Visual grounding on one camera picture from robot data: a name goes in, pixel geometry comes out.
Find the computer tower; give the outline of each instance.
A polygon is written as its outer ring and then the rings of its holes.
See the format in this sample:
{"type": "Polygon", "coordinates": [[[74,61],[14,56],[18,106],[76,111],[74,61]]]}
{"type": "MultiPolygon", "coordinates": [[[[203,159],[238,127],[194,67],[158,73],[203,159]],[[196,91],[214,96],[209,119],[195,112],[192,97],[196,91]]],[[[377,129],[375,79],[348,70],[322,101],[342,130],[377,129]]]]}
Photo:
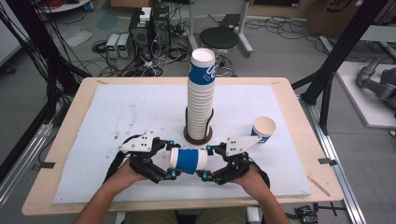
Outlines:
{"type": "Polygon", "coordinates": [[[154,7],[152,11],[152,20],[154,23],[155,40],[157,44],[165,49],[171,46],[169,35],[169,6],[154,7]]]}
{"type": "Polygon", "coordinates": [[[142,13],[141,8],[134,11],[129,24],[129,33],[132,38],[132,44],[134,48],[134,54],[138,58],[140,56],[145,61],[152,60],[152,51],[155,50],[153,44],[153,29],[152,20],[141,21],[140,15],[142,13]]]}

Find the electronic device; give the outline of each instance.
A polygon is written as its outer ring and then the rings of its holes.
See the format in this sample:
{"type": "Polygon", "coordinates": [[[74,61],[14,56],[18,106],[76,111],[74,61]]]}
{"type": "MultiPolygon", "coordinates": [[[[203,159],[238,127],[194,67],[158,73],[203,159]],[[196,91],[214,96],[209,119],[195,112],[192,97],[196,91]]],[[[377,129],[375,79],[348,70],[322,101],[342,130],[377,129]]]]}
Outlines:
{"type": "Polygon", "coordinates": [[[171,46],[169,35],[169,6],[154,7],[152,11],[154,23],[155,41],[157,45],[165,49],[171,46]]]}
{"type": "Polygon", "coordinates": [[[151,61],[153,45],[153,29],[151,21],[141,21],[141,8],[134,11],[129,24],[129,34],[132,38],[134,54],[137,58],[143,58],[145,61],[151,61]]]}
{"type": "Polygon", "coordinates": [[[119,48],[119,54],[121,58],[129,58],[129,55],[132,52],[131,37],[129,37],[128,34],[120,35],[117,47],[119,48]]]}
{"type": "Polygon", "coordinates": [[[107,40],[106,48],[107,55],[109,58],[118,58],[119,49],[117,48],[117,42],[119,41],[120,35],[111,35],[111,37],[107,40]]]}
{"type": "Polygon", "coordinates": [[[140,20],[149,21],[151,17],[151,7],[142,7],[140,11],[140,20]]]}
{"type": "Polygon", "coordinates": [[[224,19],[221,21],[220,27],[233,30],[233,28],[238,24],[240,18],[241,14],[226,14],[224,19]]]}

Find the metal rail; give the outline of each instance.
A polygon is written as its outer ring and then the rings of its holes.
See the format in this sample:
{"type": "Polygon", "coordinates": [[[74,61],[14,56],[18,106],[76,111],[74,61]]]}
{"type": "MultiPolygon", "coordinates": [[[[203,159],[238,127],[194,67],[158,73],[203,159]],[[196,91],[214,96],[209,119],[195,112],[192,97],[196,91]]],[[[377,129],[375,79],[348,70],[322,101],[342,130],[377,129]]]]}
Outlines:
{"type": "Polygon", "coordinates": [[[344,192],[344,204],[346,206],[349,218],[351,219],[352,223],[366,223],[358,201],[355,198],[355,194],[353,193],[352,187],[347,180],[343,166],[338,159],[337,152],[335,151],[334,145],[332,144],[332,140],[330,139],[329,135],[323,132],[319,125],[320,112],[318,111],[318,108],[315,105],[309,105],[306,102],[303,103],[306,104],[306,107],[309,111],[309,115],[313,121],[318,140],[322,145],[326,157],[337,162],[336,165],[332,166],[332,170],[334,171],[334,174],[340,183],[341,189],[344,192]]]}

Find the human hand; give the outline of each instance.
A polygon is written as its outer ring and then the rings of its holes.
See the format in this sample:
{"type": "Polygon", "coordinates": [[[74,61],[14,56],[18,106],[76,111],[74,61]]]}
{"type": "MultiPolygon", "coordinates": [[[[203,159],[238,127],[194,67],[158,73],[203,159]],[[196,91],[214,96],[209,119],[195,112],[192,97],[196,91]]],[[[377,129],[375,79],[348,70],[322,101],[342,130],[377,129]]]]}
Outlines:
{"type": "Polygon", "coordinates": [[[253,165],[243,176],[233,180],[233,183],[240,185],[247,194],[256,200],[269,191],[262,176],[253,165]]]}
{"type": "Polygon", "coordinates": [[[134,182],[145,180],[146,178],[135,172],[129,163],[130,160],[126,160],[117,172],[103,184],[102,188],[114,194],[119,194],[130,187],[134,182]]]}

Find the black stool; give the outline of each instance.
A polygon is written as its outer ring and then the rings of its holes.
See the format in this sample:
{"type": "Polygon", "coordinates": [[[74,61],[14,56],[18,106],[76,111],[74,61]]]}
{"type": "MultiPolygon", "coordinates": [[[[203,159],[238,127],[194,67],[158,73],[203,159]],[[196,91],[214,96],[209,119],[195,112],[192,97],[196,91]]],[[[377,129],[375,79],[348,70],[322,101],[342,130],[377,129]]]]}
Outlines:
{"type": "Polygon", "coordinates": [[[221,53],[227,53],[236,48],[238,44],[238,35],[234,33],[232,30],[222,27],[212,27],[206,30],[203,30],[199,35],[199,43],[201,46],[207,49],[211,49],[216,54],[216,65],[217,71],[216,76],[222,77],[230,72],[233,73],[233,69],[231,68],[231,61],[220,55],[221,53]],[[227,72],[219,74],[219,69],[227,70],[227,72]]]}

